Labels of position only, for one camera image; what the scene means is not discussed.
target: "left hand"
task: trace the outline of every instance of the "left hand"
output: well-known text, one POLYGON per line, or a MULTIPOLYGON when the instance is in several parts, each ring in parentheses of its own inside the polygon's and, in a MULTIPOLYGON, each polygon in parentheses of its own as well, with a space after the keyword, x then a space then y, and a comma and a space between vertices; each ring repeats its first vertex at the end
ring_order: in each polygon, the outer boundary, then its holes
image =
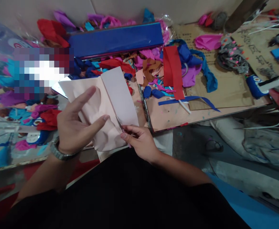
POLYGON ((87 125, 79 121, 78 113, 84 104, 95 93, 92 86, 78 96, 72 103, 68 103, 65 110, 58 114, 59 151, 64 154, 75 154, 90 143, 95 134, 104 126, 109 115, 103 115, 93 124, 87 125))

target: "black shirt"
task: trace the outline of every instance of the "black shirt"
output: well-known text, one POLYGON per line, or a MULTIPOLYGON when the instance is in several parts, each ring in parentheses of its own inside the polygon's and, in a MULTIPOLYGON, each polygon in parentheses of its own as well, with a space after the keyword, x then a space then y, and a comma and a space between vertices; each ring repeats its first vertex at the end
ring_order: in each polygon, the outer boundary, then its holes
POLYGON ((62 194, 23 199, 0 228, 250 227, 214 185, 187 187, 125 149, 62 194))

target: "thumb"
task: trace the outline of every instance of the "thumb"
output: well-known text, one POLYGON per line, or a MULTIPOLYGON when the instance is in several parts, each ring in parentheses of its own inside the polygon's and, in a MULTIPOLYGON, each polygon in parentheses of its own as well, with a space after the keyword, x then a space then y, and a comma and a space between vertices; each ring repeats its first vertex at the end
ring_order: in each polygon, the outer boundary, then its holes
POLYGON ((133 147, 138 143, 138 139, 132 137, 130 134, 127 133, 121 133, 120 137, 124 139, 127 143, 132 145, 133 147))
POLYGON ((98 131, 105 125, 106 121, 109 119, 109 115, 103 115, 99 119, 97 119, 92 125, 85 128, 87 133, 87 137, 92 138, 94 137, 98 131))

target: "hand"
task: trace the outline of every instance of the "hand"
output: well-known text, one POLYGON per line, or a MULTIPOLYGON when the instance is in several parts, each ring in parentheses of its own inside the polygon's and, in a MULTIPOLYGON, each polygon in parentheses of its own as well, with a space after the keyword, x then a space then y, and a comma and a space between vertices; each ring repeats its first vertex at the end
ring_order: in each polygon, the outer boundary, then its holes
POLYGON ((134 147, 140 158, 150 164, 158 162, 163 153, 156 147, 149 129, 136 126, 123 126, 123 129, 135 134, 136 137, 132 137, 128 133, 122 133, 120 137, 134 147))
POLYGON ((65 110, 58 114, 59 151, 64 154, 75 154, 90 143, 95 134, 104 126, 109 115, 103 115, 93 124, 87 125, 79 121, 78 113, 84 104, 95 93, 96 87, 90 87, 69 103, 65 110))

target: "finger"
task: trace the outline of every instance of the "finger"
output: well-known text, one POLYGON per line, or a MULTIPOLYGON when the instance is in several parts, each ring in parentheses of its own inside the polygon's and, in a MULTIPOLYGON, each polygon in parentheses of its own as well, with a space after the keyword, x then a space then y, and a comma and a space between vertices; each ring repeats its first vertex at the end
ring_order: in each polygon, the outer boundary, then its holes
POLYGON ((92 125, 86 127, 84 129, 85 138, 92 138, 94 137, 98 131, 105 125, 106 121, 109 119, 109 115, 103 115, 99 119, 97 119, 92 125))
POLYGON ((136 147, 136 145, 139 143, 139 140, 132 137, 130 134, 127 133, 121 133, 120 137, 124 139, 127 143, 132 145, 133 147, 136 147))
POLYGON ((96 87, 91 86, 84 93, 79 95, 71 104, 69 104, 66 109, 68 112, 78 113, 81 111, 84 104, 92 97, 95 93, 96 87))
POLYGON ((143 133, 145 133, 146 129, 142 127, 137 127, 137 126, 122 126, 124 130, 133 132, 139 136, 141 136, 143 133))

